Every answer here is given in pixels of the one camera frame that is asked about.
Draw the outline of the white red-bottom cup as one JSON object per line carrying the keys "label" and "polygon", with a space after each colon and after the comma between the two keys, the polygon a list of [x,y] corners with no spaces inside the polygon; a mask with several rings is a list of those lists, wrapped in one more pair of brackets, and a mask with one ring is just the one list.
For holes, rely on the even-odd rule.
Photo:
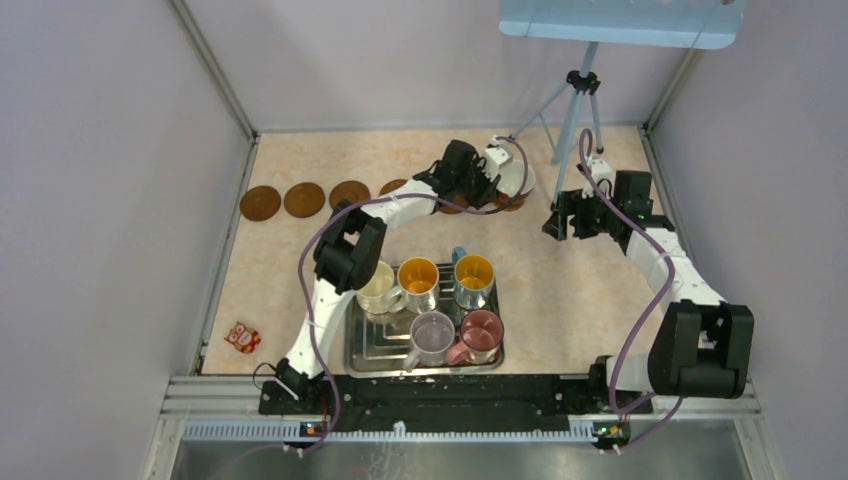
{"label": "white red-bottom cup", "polygon": [[525,166],[522,160],[513,159],[500,169],[500,175],[501,179],[496,188],[496,205],[498,207],[505,205],[516,195],[518,187],[523,185],[521,194],[506,208],[507,211],[520,209],[535,187],[535,171],[531,166]]}

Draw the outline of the pink mug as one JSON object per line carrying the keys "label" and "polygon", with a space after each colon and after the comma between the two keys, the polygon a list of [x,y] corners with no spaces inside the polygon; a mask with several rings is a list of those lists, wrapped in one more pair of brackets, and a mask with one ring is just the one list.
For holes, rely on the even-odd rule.
{"label": "pink mug", "polygon": [[489,310],[473,310],[461,322],[459,339],[446,353],[449,365],[491,362],[503,344],[504,324]]}

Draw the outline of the brown coaster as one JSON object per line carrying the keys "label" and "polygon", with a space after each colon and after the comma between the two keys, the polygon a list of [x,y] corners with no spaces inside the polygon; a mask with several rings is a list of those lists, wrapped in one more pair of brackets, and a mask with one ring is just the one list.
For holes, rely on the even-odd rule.
{"label": "brown coaster", "polygon": [[441,204],[438,211],[444,214],[460,214],[469,208],[468,202],[461,196],[456,196],[448,204]]}
{"label": "brown coaster", "polygon": [[335,209],[343,201],[358,203],[370,199],[371,193],[367,185],[358,180],[346,180],[331,190],[329,205]]}
{"label": "brown coaster", "polygon": [[278,190],[268,185],[261,185],[244,193],[239,201],[239,211],[249,221],[262,222],[272,218],[281,205],[282,198]]}
{"label": "brown coaster", "polygon": [[387,195],[401,187],[403,187],[407,183],[406,179],[393,179],[385,183],[381,189],[379,190],[379,195]]}
{"label": "brown coaster", "polygon": [[325,204],[323,188],[314,182],[292,186],[283,197],[283,206],[295,218],[309,218],[319,213]]}

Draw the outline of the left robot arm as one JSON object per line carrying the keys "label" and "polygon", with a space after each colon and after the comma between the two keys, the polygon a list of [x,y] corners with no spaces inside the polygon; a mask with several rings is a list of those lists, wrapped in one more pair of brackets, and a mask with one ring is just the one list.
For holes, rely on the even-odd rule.
{"label": "left robot arm", "polygon": [[434,214],[439,207],[487,214],[500,182],[499,167],[490,155],[453,140],[441,159],[413,175],[389,193],[360,202],[341,201],[330,219],[301,253],[314,261],[315,281],[303,284],[306,313],[298,336],[275,367],[274,381],[283,401],[297,413],[319,404],[319,378],[327,371],[329,348],[355,291],[377,271],[385,236],[405,224]]}

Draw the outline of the lilac mug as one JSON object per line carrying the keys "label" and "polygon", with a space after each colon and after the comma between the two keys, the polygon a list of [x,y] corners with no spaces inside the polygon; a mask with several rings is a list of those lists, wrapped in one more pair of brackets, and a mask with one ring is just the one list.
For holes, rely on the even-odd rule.
{"label": "lilac mug", "polygon": [[410,352],[402,368],[411,372],[419,365],[440,367],[447,364],[447,352],[456,340],[453,320],[446,314],[430,311],[417,316],[410,325]]}

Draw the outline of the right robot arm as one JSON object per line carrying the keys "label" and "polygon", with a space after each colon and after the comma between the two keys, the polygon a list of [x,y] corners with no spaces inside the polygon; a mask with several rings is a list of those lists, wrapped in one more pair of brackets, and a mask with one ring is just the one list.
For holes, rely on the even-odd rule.
{"label": "right robot arm", "polygon": [[586,385],[589,404],[612,412],[627,391],[664,396],[736,399],[748,378],[755,319],[745,305],[727,302],[700,275],[671,220],[653,211],[652,177],[620,171],[612,194],[598,183],[558,193],[545,233],[563,240],[607,234],[641,271],[654,293],[646,311],[663,314],[650,350],[630,348],[645,324],[637,319],[619,354],[601,357],[604,371]]}

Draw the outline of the silver mug orange inside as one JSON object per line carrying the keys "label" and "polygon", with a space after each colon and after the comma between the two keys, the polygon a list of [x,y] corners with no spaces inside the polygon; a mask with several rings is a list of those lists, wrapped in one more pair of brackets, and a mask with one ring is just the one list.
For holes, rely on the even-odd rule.
{"label": "silver mug orange inside", "polygon": [[423,314],[437,309],[440,274],[435,263],[423,257],[410,258],[400,265],[396,277],[397,284],[384,295],[389,313]]}

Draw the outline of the blue butterfly mug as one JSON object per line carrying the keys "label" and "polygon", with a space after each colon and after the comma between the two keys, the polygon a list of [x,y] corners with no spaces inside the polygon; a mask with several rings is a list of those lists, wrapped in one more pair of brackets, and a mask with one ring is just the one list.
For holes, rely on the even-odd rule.
{"label": "blue butterfly mug", "polygon": [[490,304],[495,270],[484,256],[469,254],[463,247],[452,251],[453,298],[464,310],[483,309]]}

